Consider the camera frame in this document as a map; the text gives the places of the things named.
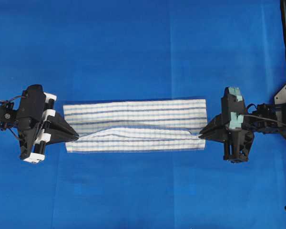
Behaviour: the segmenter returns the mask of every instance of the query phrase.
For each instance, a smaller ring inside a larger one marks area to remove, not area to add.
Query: white plastic part
[[[275,104],[284,104],[286,103],[286,84],[285,86],[275,95]],[[276,111],[277,120],[282,122],[282,111]]]
[[[57,96],[54,94],[50,94],[50,93],[46,93],[46,92],[44,92],[44,94],[46,95],[46,103],[49,102],[49,99],[53,99],[54,101],[56,101],[56,99],[57,99]]]
[[[48,110],[45,110],[43,113],[42,113],[42,121],[47,121],[48,119],[48,116],[53,116],[55,117],[55,114],[56,114],[56,111],[55,110],[51,110],[51,109],[48,109]]]
[[[51,135],[44,132],[44,129],[38,134],[34,144],[40,144],[40,141],[49,142],[51,140]]]
[[[43,161],[44,159],[45,159],[45,155],[43,154],[31,153],[28,158],[24,159],[24,161],[36,164],[40,161]]]

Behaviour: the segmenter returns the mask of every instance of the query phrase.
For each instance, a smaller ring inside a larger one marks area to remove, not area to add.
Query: blue fabric surface
[[[278,0],[0,0],[0,99],[30,84],[72,101],[199,96],[226,86],[271,102],[286,82]],[[38,165],[0,132],[0,229],[286,228],[286,141],[255,135],[250,161],[204,151],[67,154]]]

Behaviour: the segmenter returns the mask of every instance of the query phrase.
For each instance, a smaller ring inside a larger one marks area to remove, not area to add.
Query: towel
[[[204,99],[131,101],[63,106],[79,134],[69,153],[152,152],[204,149]]]

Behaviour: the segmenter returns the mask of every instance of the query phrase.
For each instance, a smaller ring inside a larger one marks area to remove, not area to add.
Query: black wire
[[[271,119],[271,118],[263,118],[263,117],[259,117],[259,116],[256,116],[256,115],[252,115],[252,114],[244,114],[243,116],[247,116],[247,117],[253,117],[253,118],[259,118],[259,119],[264,119],[264,120],[267,120],[267,121],[271,121],[271,122],[276,122],[276,123],[279,123],[281,125],[285,125],[285,123],[282,123],[280,121],[277,121],[277,120],[274,120],[274,119]]]
[[[10,129],[10,128],[8,128],[8,129],[11,131],[11,133],[14,135],[14,137],[15,137],[17,140],[21,141],[21,139],[18,138],[18,136],[15,134],[14,131],[12,131],[12,129]]]
[[[19,98],[25,98],[25,96],[21,96],[21,95],[15,96],[14,98],[11,98],[10,100],[7,100],[7,101],[3,102],[0,107],[6,105],[6,104],[8,104],[8,103],[10,103],[11,101],[13,101],[13,100],[15,100],[15,99],[19,99]]]
[[[14,135],[14,137],[15,137],[17,140],[21,141],[21,139],[15,134],[14,131],[12,131],[11,128],[8,128],[8,129],[10,130],[10,132]]]
[[[254,106],[254,107],[256,108],[256,110],[257,110],[257,107],[256,107],[256,105],[255,105],[255,104],[249,104],[249,105],[246,107],[247,112],[248,112],[248,109],[249,109],[251,106]]]

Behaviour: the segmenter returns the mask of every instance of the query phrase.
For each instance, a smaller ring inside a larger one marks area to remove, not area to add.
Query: bolt
[[[10,119],[10,114],[9,114],[9,113],[6,113],[6,114],[4,115],[4,117],[5,117],[6,119]]]

